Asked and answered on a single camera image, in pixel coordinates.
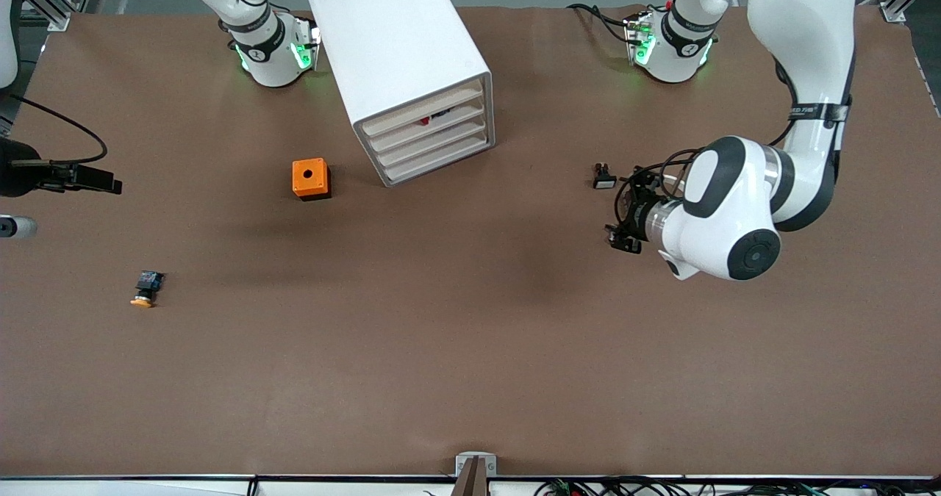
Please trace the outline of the orange button enclosure box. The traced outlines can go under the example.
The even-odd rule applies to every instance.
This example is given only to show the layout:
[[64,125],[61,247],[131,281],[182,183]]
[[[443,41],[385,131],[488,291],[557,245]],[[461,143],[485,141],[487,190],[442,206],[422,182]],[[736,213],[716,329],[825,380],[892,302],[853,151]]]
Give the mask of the orange button enclosure box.
[[293,161],[291,187],[300,201],[332,198],[332,171],[326,160],[316,157]]

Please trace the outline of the yellow push button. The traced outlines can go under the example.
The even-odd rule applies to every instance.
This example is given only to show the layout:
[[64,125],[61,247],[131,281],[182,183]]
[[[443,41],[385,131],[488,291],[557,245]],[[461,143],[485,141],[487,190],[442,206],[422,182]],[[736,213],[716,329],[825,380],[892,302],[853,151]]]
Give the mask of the yellow push button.
[[165,273],[153,270],[142,271],[135,285],[135,296],[130,301],[131,305],[141,306],[141,308],[155,306],[156,295],[162,289],[164,282]]

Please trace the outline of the white drawer cabinet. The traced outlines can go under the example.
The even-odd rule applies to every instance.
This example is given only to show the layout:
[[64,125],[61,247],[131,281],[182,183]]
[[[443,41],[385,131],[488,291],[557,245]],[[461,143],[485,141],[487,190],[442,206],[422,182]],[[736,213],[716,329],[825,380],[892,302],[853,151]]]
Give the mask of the white drawer cabinet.
[[451,0],[308,1],[351,127],[386,187],[398,184],[385,181],[360,124],[410,102],[481,78],[487,150],[496,145],[492,74]]

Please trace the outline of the white table edge rail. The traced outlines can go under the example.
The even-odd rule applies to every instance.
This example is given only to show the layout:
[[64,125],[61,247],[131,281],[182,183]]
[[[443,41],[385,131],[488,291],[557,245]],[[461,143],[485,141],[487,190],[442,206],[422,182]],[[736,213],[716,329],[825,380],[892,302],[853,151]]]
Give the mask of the white table edge rail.
[[[453,475],[0,476],[0,496],[450,496]],[[941,496],[941,475],[497,475],[491,496]]]

